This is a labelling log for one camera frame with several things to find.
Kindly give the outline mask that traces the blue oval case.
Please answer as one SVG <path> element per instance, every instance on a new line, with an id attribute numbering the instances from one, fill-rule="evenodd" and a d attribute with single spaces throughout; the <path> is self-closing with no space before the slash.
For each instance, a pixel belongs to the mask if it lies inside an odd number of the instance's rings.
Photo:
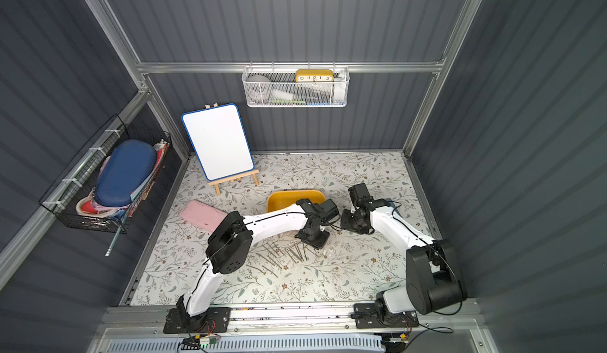
<path id="1" fill-rule="evenodd" d="M 156 163 L 156 150 L 139 140 L 124 141 L 114 149 L 96 182 L 95 201 L 109 208 L 132 202 L 131 194 L 142 185 Z"/>

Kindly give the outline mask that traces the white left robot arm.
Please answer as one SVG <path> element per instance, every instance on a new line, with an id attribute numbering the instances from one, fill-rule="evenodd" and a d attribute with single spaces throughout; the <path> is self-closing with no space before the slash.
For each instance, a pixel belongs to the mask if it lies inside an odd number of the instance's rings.
<path id="1" fill-rule="evenodd" d="M 332 200 L 321 204 L 308 199 L 296 201 L 284 209 L 257 216 L 230 212 L 208 239 L 206 259 L 190 291 L 182 295 L 176 309 L 180 322 L 188 326 L 201 321 L 213 294 L 227 275 L 239 270 L 248 258 L 251 247 L 278 234 L 295 231 L 296 239 L 319 250 L 330 236 L 326 226 L 339 216 Z"/>

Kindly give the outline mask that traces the pink phone case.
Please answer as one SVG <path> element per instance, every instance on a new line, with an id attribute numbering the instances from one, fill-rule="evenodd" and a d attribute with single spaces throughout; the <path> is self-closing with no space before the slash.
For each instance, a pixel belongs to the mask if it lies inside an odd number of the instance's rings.
<path id="1" fill-rule="evenodd" d="M 197 200 L 190 201 L 180 212 L 182 220 L 209 233 L 215 232 L 226 216 L 226 212 Z"/>

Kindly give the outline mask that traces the wooden easel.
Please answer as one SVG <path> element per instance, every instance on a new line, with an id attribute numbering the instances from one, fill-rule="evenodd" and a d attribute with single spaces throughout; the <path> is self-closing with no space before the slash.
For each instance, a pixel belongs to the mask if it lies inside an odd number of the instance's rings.
<path id="1" fill-rule="evenodd" d="M 233 104 L 205 109 L 205 175 L 213 183 L 217 194 L 219 185 L 241 182 L 253 177 L 259 185 L 248 137 L 238 107 Z"/>

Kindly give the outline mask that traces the yellow clock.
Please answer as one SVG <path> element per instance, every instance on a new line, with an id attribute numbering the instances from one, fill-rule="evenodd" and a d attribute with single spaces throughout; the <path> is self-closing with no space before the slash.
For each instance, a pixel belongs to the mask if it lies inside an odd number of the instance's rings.
<path id="1" fill-rule="evenodd" d="M 295 82 L 300 83 L 332 83 L 334 72 L 325 69 L 301 69 L 296 71 Z"/>

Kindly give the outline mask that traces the yellow plastic storage box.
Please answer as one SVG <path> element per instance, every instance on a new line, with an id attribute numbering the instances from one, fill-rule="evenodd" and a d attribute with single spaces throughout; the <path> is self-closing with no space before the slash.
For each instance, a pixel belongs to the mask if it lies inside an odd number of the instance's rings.
<path id="1" fill-rule="evenodd" d="M 319 190 L 281 190 L 272 193 L 267 201 L 267 212 L 274 212 L 291 206 L 302 199 L 312 203 L 323 203 L 325 195 Z"/>

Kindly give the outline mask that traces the white board with blue frame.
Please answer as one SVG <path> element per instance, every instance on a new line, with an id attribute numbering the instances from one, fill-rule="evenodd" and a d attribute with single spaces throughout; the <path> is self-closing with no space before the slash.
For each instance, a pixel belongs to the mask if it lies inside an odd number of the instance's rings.
<path id="1" fill-rule="evenodd" d="M 181 120 L 208 181 L 255 169 L 240 111 L 234 103 L 191 111 Z"/>

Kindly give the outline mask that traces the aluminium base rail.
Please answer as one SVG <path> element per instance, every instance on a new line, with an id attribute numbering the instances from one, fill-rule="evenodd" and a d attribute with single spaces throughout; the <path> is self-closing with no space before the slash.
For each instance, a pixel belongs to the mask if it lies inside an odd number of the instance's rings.
<path id="1" fill-rule="evenodd" d="M 171 306 L 110 307 L 95 336 L 128 333 L 163 337 L 165 324 L 172 331 L 183 332 L 169 315 Z M 427 327 L 446 326 L 455 329 L 477 329 L 485 319 L 475 300 L 461 307 L 448 307 L 441 313 L 421 315 L 417 312 L 380 317 L 373 302 L 296 302 L 257 303 L 212 306 L 200 334 L 213 332 L 226 336 L 406 332 Z"/>

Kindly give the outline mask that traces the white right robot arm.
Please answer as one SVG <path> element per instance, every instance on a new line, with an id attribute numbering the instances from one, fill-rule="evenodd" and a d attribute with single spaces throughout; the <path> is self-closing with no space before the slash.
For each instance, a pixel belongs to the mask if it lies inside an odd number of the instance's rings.
<path id="1" fill-rule="evenodd" d="M 348 192 L 353 209 L 342 212 L 341 228 L 357 234 L 378 232 L 405 257 L 405 283 L 381 291 L 376 297 L 380 315 L 440 313 L 467 300 L 455 247 L 447 239 L 433 239 L 413 227 L 389 201 L 375 199 L 363 183 L 350 187 Z"/>

